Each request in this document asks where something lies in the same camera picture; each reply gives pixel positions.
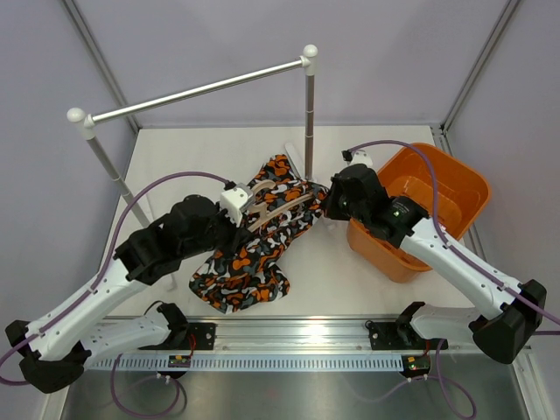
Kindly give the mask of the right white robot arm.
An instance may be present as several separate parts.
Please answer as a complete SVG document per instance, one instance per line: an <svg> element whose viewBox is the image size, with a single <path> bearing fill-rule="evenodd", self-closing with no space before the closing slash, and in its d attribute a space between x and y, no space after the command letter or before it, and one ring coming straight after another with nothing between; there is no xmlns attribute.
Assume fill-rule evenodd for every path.
<svg viewBox="0 0 560 420"><path fill-rule="evenodd" d="M365 164L349 165L331 182L327 218L360 222L374 238L426 263L472 303L470 308L410 304L396 326L400 343L471 343L494 361L514 361L542 323L547 291L541 283L522 283L477 257L414 200L389 196Z"/></svg>

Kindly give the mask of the orange camouflage shorts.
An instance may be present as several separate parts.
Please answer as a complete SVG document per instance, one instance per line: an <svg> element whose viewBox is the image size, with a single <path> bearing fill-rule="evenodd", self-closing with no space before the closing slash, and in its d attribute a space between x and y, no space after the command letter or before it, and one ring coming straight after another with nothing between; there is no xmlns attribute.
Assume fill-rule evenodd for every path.
<svg viewBox="0 0 560 420"><path fill-rule="evenodd" d="M266 179L298 178L287 156L280 154L263 164L248 186L252 188L257 181ZM192 274L189 289L197 298L223 314L283 298L289 293L291 285L278 261L289 246L305 233L295 236L288 228L264 234L249 232L249 240L235 254L215 250Z"/></svg>

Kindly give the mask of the beige wooden hanger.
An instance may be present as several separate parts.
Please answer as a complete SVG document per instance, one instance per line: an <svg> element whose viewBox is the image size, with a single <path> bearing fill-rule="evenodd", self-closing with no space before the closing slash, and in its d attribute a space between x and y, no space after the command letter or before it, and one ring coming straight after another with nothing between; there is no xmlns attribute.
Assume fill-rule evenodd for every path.
<svg viewBox="0 0 560 420"><path fill-rule="evenodd" d="M321 217L327 189L299 178L257 181L251 188L256 203L244 214L241 226L251 233L271 233L288 228L302 235Z"/></svg>

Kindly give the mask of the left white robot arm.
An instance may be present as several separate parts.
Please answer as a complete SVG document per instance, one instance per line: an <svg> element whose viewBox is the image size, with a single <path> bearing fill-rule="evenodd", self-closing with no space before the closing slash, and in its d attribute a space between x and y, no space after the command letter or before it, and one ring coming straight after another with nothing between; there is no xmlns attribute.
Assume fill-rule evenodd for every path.
<svg viewBox="0 0 560 420"><path fill-rule="evenodd" d="M96 362L135 348L175 349L188 337L188 322L175 304L160 304L139 318L110 326L100 321L119 304L177 271L187 258L234 239L252 195L236 187L218 203L189 195L169 213L129 236L100 273L63 304L32 322L5 329L21 355L25 382L50 394L75 382Z"/></svg>

